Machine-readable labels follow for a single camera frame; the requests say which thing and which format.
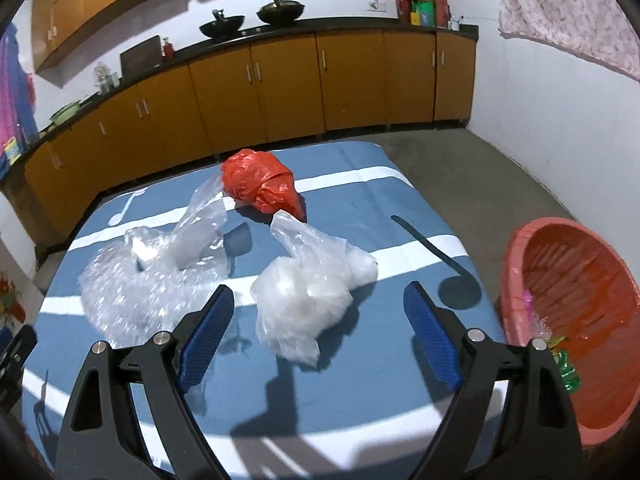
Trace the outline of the bright green plastic bag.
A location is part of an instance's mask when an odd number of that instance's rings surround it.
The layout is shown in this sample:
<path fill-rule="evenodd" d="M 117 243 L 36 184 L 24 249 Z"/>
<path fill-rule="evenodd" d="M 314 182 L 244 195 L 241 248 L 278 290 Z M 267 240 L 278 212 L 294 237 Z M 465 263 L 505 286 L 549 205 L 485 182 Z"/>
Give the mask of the bright green plastic bag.
<path fill-rule="evenodd" d="M 565 390 L 568 393 L 575 393 L 582 384 L 582 380 L 570 359 L 567 348 L 563 346 L 564 339 L 564 336 L 552 337 L 547 341 L 547 344 L 551 350 L 554 362 L 559 369 Z"/>

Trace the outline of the clear bubble wrap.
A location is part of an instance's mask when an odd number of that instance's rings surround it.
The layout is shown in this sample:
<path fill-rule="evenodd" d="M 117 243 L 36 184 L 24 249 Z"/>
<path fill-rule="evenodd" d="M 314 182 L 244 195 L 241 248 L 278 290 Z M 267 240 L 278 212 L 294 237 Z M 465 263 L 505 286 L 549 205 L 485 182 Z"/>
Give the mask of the clear bubble wrap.
<path fill-rule="evenodd" d="M 144 344 L 201 310 L 229 276 L 221 177 L 196 189 L 170 232 L 136 226 L 103 246 L 80 274 L 85 316 L 114 348 Z"/>

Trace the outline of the white plastic bag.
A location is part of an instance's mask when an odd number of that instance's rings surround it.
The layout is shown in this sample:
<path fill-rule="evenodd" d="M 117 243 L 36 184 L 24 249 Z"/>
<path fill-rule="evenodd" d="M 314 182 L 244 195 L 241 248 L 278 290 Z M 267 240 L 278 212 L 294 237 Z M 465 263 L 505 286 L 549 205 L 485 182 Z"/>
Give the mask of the white plastic bag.
<path fill-rule="evenodd" d="M 270 233 L 288 253 L 272 260 L 250 286 L 257 338 L 278 358 L 316 366 L 318 338 L 344 318 L 353 290 L 378 279 L 378 263 L 284 210 L 273 215 Z"/>

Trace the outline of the red plastic bag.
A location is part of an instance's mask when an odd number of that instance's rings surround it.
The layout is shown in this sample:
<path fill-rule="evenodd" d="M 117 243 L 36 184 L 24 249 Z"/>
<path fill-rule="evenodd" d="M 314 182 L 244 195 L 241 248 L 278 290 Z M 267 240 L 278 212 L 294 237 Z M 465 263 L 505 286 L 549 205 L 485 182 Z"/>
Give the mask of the red plastic bag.
<path fill-rule="evenodd" d="M 284 210 L 299 221 L 306 220 L 294 174 L 275 154 L 243 148 L 221 165 L 226 193 L 250 204 L 262 214 Z"/>

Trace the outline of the magenta plastic bag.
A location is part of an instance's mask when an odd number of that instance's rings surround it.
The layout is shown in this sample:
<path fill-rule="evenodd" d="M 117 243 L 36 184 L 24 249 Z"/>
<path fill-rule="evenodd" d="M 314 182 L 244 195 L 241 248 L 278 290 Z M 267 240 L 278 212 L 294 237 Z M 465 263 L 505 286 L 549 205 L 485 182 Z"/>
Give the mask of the magenta plastic bag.
<path fill-rule="evenodd" d="M 533 311 L 533 295 L 530 293 L 528 289 L 525 289 L 523 292 L 523 302 L 525 306 L 525 310 L 527 313 Z"/>

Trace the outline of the lower wooden kitchen cabinets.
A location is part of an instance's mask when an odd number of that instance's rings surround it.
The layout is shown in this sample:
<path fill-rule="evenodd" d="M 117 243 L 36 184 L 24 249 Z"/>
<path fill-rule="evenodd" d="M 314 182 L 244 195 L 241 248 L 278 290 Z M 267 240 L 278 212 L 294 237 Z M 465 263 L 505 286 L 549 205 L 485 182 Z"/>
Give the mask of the lower wooden kitchen cabinets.
<path fill-rule="evenodd" d="M 203 41 L 88 99 L 1 180 L 39 249 L 96 196 L 240 148 L 356 128 L 467 122 L 480 30 L 317 18 Z"/>

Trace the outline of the blue striped table cloth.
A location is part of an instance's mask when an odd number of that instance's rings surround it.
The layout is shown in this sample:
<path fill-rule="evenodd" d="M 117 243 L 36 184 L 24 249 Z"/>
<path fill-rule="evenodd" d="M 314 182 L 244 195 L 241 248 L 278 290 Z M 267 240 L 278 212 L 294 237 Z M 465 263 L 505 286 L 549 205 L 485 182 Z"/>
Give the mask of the blue striped table cloth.
<path fill-rule="evenodd" d="M 309 223 L 378 260 L 378 281 L 353 292 L 340 324 L 319 339 L 317 368 L 277 362 L 255 334 L 250 285 L 285 249 L 269 218 L 224 200 L 228 286 L 236 311 L 204 384 L 186 397 L 232 479 L 405 479 L 419 461 L 450 393 L 428 369 L 402 307 L 419 281 L 465 326 L 503 332 L 460 240 L 386 157 L 366 142 L 276 151 L 293 171 Z M 99 248 L 134 226 L 170 231 L 193 192 L 219 166 L 114 197 L 86 221 L 44 298 L 26 362 L 22 419 L 53 468 L 58 432 L 88 350 L 101 335 L 84 315 L 78 278 Z M 442 261 L 391 216 L 405 219 L 450 260 Z"/>

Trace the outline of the red plastic basket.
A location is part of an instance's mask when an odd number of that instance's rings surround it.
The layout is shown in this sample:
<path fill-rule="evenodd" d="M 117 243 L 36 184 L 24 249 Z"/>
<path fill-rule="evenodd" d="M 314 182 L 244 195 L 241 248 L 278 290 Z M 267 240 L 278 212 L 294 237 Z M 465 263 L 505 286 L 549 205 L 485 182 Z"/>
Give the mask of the red plastic basket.
<path fill-rule="evenodd" d="M 525 289 L 533 295 L 530 313 Z M 582 380 L 570 397 L 583 445 L 599 445 L 625 426 L 639 402 L 639 289 L 602 237 L 558 217 L 526 223 L 502 260 L 497 311 L 509 344 L 533 338 L 532 313 L 552 337 L 565 337 Z"/>

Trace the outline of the yellow detergent bottle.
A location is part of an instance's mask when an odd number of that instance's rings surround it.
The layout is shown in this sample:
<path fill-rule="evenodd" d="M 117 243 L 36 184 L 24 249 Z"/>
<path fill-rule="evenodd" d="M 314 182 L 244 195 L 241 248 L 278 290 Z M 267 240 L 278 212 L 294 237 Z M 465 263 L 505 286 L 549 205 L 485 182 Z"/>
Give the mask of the yellow detergent bottle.
<path fill-rule="evenodd" d="M 15 136 L 11 136 L 6 141 L 3 147 L 3 154 L 10 166 L 15 164 L 17 159 L 22 156 L 21 145 L 17 142 Z"/>

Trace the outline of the purple hanging cloth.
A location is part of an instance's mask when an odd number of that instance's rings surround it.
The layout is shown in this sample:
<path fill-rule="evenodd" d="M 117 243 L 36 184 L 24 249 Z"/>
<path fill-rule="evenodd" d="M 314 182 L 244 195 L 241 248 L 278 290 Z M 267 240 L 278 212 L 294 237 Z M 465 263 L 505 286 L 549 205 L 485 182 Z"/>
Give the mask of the purple hanging cloth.
<path fill-rule="evenodd" d="M 17 28 L 10 23 L 1 38 L 1 175 L 10 169 L 3 147 L 11 136 L 26 153 L 38 140 L 34 116 L 35 88 L 32 75 L 23 70 Z"/>

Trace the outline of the green pot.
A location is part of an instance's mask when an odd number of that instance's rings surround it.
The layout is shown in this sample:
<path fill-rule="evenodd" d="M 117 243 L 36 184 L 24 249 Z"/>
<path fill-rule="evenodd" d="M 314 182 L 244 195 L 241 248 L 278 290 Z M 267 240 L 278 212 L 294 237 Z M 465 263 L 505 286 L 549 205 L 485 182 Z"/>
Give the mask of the green pot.
<path fill-rule="evenodd" d="M 70 118 L 74 117 L 80 109 L 81 102 L 79 101 L 70 102 L 62 106 L 59 110 L 51 115 L 51 124 L 54 126 L 63 125 L 64 122 L 67 122 L 68 120 L 70 120 Z"/>

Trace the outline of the clear glass jar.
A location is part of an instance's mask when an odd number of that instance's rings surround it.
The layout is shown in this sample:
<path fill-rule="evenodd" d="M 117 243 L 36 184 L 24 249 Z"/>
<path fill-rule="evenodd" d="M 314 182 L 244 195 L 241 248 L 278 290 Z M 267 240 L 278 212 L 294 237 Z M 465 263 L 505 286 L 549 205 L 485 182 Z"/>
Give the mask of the clear glass jar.
<path fill-rule="evenodd" d="M 120 85 L 117 73 L 112 72 L 103 62 L 96 64 L 93 70 L 93 80 L 100 96 L 105 96 Z"/>

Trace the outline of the dark cutting board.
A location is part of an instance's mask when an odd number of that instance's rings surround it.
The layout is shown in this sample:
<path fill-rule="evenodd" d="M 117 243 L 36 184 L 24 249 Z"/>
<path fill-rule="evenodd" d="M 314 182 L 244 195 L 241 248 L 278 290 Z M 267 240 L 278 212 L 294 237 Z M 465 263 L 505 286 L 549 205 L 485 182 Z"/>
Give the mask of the dark cutting board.
<path fill-rule="evenodd" d="M 120 54 L 122 79 L 131 80 L 154 70 L 163 63 L 160 36 L 156 35 L 136 44 Z"/>

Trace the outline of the small red bottle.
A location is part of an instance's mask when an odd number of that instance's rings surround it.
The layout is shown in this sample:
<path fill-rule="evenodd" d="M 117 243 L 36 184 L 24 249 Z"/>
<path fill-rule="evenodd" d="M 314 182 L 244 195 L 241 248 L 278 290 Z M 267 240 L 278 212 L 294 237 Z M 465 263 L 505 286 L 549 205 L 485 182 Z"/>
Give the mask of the small red bottle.
<path fill-rule="evenodd" d="M 164 59 L 166 61 L 171 61 L 176 56 L 174 46 L 169 41 L 168 37 L 165 37 L 163 39 L 163 52 L 164 52 Z"/>

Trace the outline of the black wok left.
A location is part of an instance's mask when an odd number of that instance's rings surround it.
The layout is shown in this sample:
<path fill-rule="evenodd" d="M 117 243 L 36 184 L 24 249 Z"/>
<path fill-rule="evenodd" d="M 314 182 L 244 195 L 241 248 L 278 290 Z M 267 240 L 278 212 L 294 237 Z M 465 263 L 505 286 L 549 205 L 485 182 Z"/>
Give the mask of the black wok left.
<path fill-rule="evenodd" d="M 244 24 L 244 15 L 225 16 L 224 11 L 215 9 L 212 11 L 213 19 L 200 26 L 200 32 L 207 38 L 219 40 L 236 35 Z"/>

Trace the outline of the red bag with bottles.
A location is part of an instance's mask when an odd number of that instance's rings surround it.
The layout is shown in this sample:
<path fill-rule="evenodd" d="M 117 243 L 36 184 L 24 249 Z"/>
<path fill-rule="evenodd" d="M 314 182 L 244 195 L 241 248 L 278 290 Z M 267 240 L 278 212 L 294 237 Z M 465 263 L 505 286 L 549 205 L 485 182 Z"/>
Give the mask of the red bag with bottles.
<path fill-rule="evenodd" d="M 395 0 L 398 20 L 404 24 L 447 28 L 451 18 L 448 0 Z"/>

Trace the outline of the black wok with lid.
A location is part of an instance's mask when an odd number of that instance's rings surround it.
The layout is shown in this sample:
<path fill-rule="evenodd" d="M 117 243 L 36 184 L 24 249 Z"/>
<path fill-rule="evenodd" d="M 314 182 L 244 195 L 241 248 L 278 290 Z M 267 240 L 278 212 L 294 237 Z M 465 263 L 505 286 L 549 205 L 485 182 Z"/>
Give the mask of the black wok with lid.
<path fill-rule="evenodd" d="M 304 10 L 303 3 L 296 0 L 272 0 L 259 9 L 257 17 L 271 26 L 288 26 L 300 18 Z"/>

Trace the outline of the pink floral hanging cloth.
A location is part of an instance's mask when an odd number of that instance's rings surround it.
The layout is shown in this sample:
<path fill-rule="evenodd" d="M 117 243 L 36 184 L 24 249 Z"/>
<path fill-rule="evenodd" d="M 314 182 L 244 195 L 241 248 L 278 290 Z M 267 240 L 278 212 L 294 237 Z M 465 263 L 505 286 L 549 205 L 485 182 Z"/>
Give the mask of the pink floral hanging cloth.
<path fill-rule="evenodd" d="M 500 0 L 499 30 L 639 78 L 639 38 L 616 0 Z"/>

